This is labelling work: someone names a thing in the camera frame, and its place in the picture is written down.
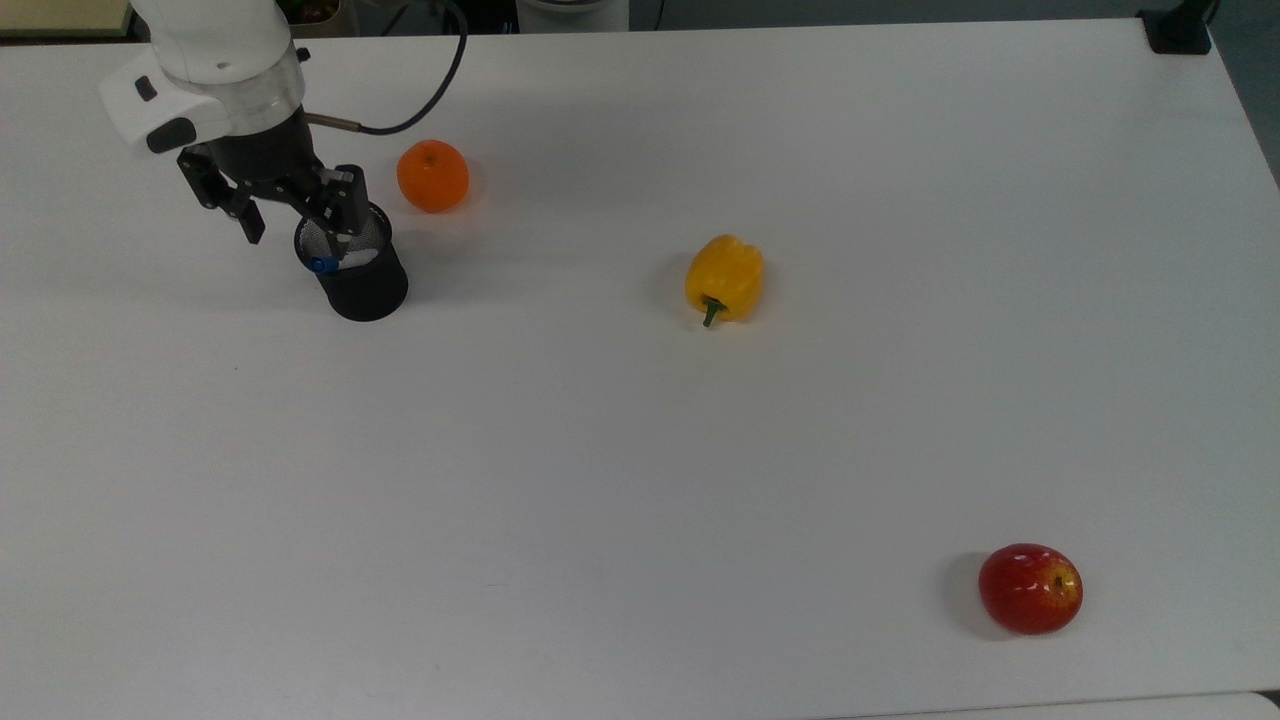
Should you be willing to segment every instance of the table surface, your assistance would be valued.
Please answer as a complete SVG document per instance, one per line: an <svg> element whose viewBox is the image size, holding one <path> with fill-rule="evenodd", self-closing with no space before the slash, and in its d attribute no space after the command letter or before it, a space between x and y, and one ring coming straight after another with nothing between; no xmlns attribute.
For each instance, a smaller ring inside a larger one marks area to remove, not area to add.
<svg viewBox="0 0 1280 720"><path fill-rule="evenodd" d="M1254 693L1208 694L895 715L895 720L1276 720L1280 708Z"/></svg>
<svg viewBox="0 0 1280 720"><path fill-rule="evenodd" d="M448 38L312 41L398 120ZM360 163L412 287L131 159L137 47L0 49L13 717L781 720L1280 685L1280 193L1133 20L476 37ZM398 195L438 137L457 211ZM768 258L704 331L684 268ZM1082 569L1014 638L983 556Z"/></svg>
<svg viewBox="0 0 1280 720"><path fill-rule="evenodd" d="M129 0L0 0L0 36L123 36Z"/></svg>

